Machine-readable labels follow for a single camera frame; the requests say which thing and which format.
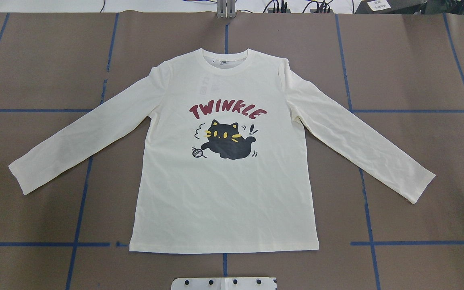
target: squiggly line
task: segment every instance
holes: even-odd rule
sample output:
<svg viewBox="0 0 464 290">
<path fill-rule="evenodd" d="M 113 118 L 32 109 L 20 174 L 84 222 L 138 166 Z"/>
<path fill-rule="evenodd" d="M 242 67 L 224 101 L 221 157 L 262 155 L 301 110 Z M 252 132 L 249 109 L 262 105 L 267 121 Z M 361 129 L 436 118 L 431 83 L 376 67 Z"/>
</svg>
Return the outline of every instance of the squiggly line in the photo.
<svg viewBox="0 0 464 290">
<path fill-rule="evenodd" d="M 196 138 L 196 139 L 199 139 L 199 138 L 197 137 L 197 135 L 198 135 L 198 130 L 201 129 L 201 125 L 205 125 L 205 123 L 201 123 L 201 124 L 200 124 L 200 127 L 195 131 L 195 138 Z"/>
</svg>

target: shirt's right sleeve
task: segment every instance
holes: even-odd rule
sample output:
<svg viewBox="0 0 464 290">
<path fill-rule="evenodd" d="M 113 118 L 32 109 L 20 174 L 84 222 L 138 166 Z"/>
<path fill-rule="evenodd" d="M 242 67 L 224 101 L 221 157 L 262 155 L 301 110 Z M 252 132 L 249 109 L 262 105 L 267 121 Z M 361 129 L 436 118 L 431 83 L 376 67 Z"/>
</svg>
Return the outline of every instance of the shirt's right sleeve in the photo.
<svg viewBox="0 0 464 290">
<path fill-rule="evenodd" d="M 287 59 L 278 70 L 292 118 L 374 178 L 416 203 L 435 177 L 372 127 L 292 72 Z"/>
<path fill-rule="evenodd" d="M 134 130 L 160 104 L 171 77 L 167 62 L 60 130 L 8 167 L 24 195 Z"/>
</svg>

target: cartoon cat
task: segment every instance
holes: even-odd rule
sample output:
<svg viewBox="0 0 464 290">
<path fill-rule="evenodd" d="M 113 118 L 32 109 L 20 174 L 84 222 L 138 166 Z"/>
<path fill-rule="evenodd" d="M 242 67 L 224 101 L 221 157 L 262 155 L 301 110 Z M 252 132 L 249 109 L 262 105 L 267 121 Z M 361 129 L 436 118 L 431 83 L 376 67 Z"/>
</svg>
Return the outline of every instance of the cartoon cat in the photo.
<svg viewBox="0 0 464 290">
<path fill-rule="evenodd" d="M 245 158 L 252 150 L 252 143 L 255 142 L 254 137 L 244 139 L 237 130 L 238 123 L 220 124 L 213 120 L 209 130 L 205 131 L 208 142 L 201 145 L 201 150 L 210 149 L 213 152 L 219 153 L 221 158 L 236 160 Z"/>
</svg>

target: cat face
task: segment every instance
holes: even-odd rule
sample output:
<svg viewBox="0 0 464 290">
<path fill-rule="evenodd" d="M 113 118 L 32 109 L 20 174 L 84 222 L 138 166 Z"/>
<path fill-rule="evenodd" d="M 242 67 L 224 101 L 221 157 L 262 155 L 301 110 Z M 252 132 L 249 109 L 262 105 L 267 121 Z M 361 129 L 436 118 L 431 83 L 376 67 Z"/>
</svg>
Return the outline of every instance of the cat face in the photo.
<svg viewBox="0 0 464 290">
<path fill-rule="evenodd" d="M 209 130 L 206 130 L 205 133 L 207 134 L 205 137 L 209 139 L 209 141 L 214 142 L 235 142 L 238 143 L 238 138 L 241 138 L 241 134 L 239 134 L 238 130 L 238 123 L 233 124 L 220 124 L 218 121 L 213 120 Z"/>
</svg>

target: white label sticker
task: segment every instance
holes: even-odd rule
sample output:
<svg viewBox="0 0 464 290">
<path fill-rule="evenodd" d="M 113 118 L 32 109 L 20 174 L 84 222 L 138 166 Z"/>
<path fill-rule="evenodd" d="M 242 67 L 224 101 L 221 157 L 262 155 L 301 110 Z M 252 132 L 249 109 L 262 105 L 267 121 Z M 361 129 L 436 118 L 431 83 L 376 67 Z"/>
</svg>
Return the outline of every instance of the white label sticker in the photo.
<svg viewBox="0 0 464 290">
<path fill-rule="evenodd" d="M 370 6 L 370 9 L 372 9 L 372 11 L 379 11 L 379 10 L 391 8 L 387 0 L 371 1 L 371 2 L 368 2 L 368 6 Z"/>
</svg>

